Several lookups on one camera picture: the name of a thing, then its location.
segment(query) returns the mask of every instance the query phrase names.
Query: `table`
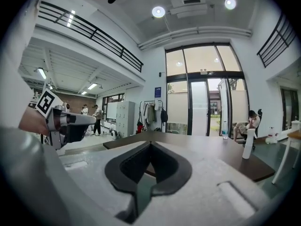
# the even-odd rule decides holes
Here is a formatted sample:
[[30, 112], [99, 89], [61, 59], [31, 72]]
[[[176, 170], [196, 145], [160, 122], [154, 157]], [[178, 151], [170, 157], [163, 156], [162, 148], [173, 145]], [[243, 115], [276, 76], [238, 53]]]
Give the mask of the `table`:
[[[284, 166], [285, 161], [287, 159], [288, 151], [289, 151], [289, 149], [291, 147], [291, 143], [292, 142], [300, 142], [301, 143], [301, 132], [299, 132], [299, 130], [296, 130], [294, 132], [288, 133], [287, 136], [288, 136], [288, 141], [287, 141], [287, 144], [286, 144], [285, 152], [284, 152], [284, 155], [283, 155], [280, 167], [279, 167], [279, 169], [278, 169], [278, 171], [277, 171], [277, 173], [276, 173], [276, 175], [275, 175], [275, 177], [274, 177], [274, 179], [272, 181], [272, 184], [276, 183], [276, 181], [277, 181], [277, 179], [278, 179], [278, 177], [279, 177], [279, 175], [280, 175], [280, 173], [281, 173], [281, 171], [283, 169], [283, 166]], [[296, 164], [297, 164], [297, 161], [298, 161], [298, 158], [299, 158], [299, 155], [300, 155], [300, 150], [301, 150], [300, 147], [301, 147], [301, 145], [299, 146], [298, 154], [297, 154], [296, 160], [295, 160], [295, 162], [293, 164], [293, 168], [296, 167]]]
[[[146, 131], [123, 139], [105, 142], [103, 146], [107, 149], [113, 149], [139, 141], [157, 141], [183, 146], [193, 152], [199, 153], [202, 157], [219, 158], [255, 182], [269, 178], [275, 174], [275, 171], [269, 165], [254, 155], [251, 155], [249, 159], [243, 159], [244, 148], [230, 138], [223, 140], [222, 137], [185, 136], [158, 131]], [[151, 165], [148, 167], [146, 173], [155, 175]]]

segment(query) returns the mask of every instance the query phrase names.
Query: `black metal railing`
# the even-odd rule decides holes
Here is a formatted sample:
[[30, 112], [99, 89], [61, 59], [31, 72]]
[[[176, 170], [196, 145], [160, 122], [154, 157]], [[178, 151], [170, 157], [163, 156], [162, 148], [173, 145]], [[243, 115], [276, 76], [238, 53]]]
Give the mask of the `black metal railing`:
[[[67, 26], [70, 15], [73, 16], [73, 18], [71, 23], [69, 23], [69, 26]], [[80, 33], [81, 35], [105, 47], [141, 72], [143, 63], [135, 55], [106, 32], [87, 20], [72, 14], [66, 9], [44, 1], [42, 1], [40, 5], [39, 17]]]
[[290, 46], [295, 37], [296, 33], [293, 27], [282, 13], [272, 34], [257, 53], [264, 67], [266, 68], [281, 55]]

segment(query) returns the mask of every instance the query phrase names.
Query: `black bag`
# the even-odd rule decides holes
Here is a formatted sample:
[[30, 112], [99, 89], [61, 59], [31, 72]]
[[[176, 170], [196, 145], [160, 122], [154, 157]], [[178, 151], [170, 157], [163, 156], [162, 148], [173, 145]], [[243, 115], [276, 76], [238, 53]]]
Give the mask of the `black bag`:
[[162, 111], [161, 111], [161, 121], [164, 125], [164, 122], [167, 122], [168, 121], [168, 115], [167, 115], [167, 112], [162, 108]]

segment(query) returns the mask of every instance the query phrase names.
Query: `office chair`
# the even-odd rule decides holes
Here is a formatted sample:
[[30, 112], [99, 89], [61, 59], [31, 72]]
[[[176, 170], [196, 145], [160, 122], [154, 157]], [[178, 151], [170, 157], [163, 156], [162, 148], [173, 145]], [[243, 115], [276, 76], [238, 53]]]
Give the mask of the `office chair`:
[[[259, 118], [260, 118], [260, 122], [259, 122], [258, 127], [255, 129], [255, 135], [256, 135], [256, 137], [258, 138], [258, 128], [259, 128], [259, 126], [260, 126], [261, 119], [262, 119], [262, 111], [261, 111], [261, 109], [258, 110], [257, 114], [258, 114], [258, 116], [259, 116]], [[246, 134], [242, 134], [242, 133], [240, 133], [240, 135], [241, 135], [241, 136], [244, 138], [244, 140], [246, 141], [246, 139], [247, 139], [248, 136], [247, 136]], [[256, 138], [254, 137], [253, 145], [252, 145], [252, 149], [253, 149], [253, 150], [255, 150], [255, 146], [254, 146], [254, 141], [255, 141], [255, 140], [256, 140]]]

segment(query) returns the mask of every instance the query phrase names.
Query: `sign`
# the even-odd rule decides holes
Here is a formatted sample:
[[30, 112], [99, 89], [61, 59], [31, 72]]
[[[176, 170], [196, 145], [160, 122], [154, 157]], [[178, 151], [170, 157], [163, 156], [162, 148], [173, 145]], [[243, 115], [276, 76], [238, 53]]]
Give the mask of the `sign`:
[[161, 87], [155, 88], [155, 98], [161, 98]]
[[57, 105], [63, 105], [61, 99], [52, 93], [49, 89], [44, 91], [44, 94], [41, 95], [39, 101], [37, 102], [36, 109], [45, 117], [48, 117], [49, 112], [52, 107]]

